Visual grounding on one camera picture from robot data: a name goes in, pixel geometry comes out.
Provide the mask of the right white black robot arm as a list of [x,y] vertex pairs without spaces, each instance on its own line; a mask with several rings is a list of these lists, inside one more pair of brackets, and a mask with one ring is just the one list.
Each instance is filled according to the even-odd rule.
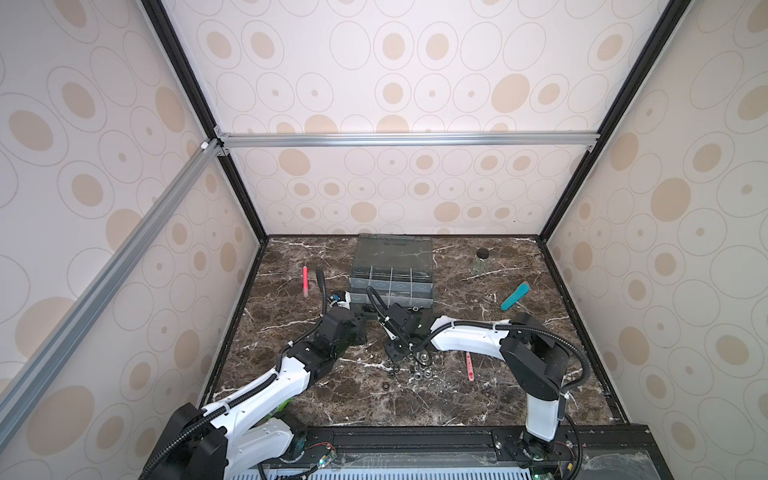
[[591,377],[581,348],[525,313],[489,323],[420,317],[395,304],[377,315],[391,337],[394,362],[423,351],[461,351],[504,361],[527,395],[527,436],[542,443],[555,439],[569,392]]

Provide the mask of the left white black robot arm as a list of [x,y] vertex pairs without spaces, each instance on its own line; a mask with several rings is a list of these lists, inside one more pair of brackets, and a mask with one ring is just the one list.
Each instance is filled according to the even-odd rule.
[[230,479],[284,455],[299,444],[301,425],[278,408],[328,375],[356,337],[349,299],[332,295],[317,323],[289,342],[265,374],[202,408],[179,407],[139,477]]

